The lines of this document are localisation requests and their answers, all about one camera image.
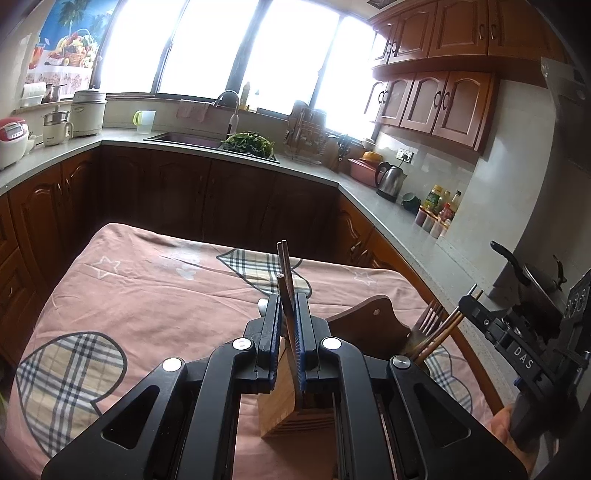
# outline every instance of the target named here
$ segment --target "sink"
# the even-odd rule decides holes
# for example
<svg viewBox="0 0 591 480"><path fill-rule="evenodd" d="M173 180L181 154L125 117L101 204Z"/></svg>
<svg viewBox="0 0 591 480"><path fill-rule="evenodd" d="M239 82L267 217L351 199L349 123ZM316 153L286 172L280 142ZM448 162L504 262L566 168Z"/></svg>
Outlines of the sink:
<svg viewBox="0 0 591 480"><path fill-rule="evenodd" d="M144 141L190 145L191 147L209 148L211 150L218 150L220 145L222 145L221 140L198 137L197 135L178 134L175 132L167 132L165 134L156 135L155 137L144 138ZM257 160L265 160L272 163L279 163L279 161L275 160L274 158L255 157L254 155L250 155L248 153L232 152L232 154L240 155L241 157L256 158Z"/></svg>

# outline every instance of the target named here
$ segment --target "pink towel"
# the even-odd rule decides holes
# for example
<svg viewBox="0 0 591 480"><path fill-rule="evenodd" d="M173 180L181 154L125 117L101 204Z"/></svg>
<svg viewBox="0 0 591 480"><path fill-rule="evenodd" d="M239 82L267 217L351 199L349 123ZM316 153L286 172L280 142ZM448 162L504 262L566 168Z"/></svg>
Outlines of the pink towel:
<svg viewBox="0 0 591 480"><path fill-rule="evenodd" d="M211 103L181 100L178 105L177 118L190 118L197 122L203 122Z"/></svg>

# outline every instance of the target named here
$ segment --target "frying pan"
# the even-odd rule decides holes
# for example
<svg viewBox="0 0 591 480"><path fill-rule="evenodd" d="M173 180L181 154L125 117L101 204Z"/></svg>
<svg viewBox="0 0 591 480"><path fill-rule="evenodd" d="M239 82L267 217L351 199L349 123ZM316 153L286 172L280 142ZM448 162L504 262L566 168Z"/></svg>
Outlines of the frying pan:
<svg viewBox="0 0 591 480"><path fill-rule="evenodd" d="M536 331L546 342L558 335L562 313L548 296L548 293L559 289L560 284L566 281L562 273L562 264L558 262L559 279L552 283L540 280L539 270L531 265L525 264L521 267L515 255L501 244L491 241L491 248L505 257L513 267L519 282L519 301L525 309L526 317L532 322ZM545 284L546 290L542 288L541 283Z"/></svg>

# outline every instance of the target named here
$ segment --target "rice cooker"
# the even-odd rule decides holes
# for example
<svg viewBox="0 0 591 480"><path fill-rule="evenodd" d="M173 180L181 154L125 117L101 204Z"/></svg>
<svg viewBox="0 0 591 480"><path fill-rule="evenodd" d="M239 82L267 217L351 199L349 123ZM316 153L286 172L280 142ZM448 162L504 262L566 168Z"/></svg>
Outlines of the rice cooker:
<svg viewBox="0 0 591 480"><path fill-rule="evenodd" d="M27 149L29 127L23 118L0 120L0 170L20 160Z"/></svg>
<svg viewBox="0 0 591 480"><path fill-rule="evenodd" d="M75 137L87 137L100 133L105 117L106 93L98 90L80 90L74 94L70 110L70 122Z"/></svg>

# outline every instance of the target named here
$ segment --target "cloth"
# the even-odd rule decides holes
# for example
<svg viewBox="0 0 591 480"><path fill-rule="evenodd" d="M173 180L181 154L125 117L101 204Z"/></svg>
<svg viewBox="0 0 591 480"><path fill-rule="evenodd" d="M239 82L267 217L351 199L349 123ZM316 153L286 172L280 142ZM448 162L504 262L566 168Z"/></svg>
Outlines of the cloth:
<svg viewBox="0 0 591 480"><path fill-rule="evenodd" d="M399 273L290 259L312 315L327 318L376 294L411 327L426 304ZM210 355L258 318L277 291L276 255L103 227L52 292L23 354L5 443L39 477L50 457L163 359ZM491 412L467 362L446 339L427 360L434 379L481 423ZM326 479L332 429L262 440L255 396L243 395L234 478Z"/></svg>
<svg viewBox="0 0 591 480"><path fill-rule="evenodd" d="M178 104L177 118L190 118L197 122L203 122L211 103L194 102L193 100L181 100Z"/></svg>

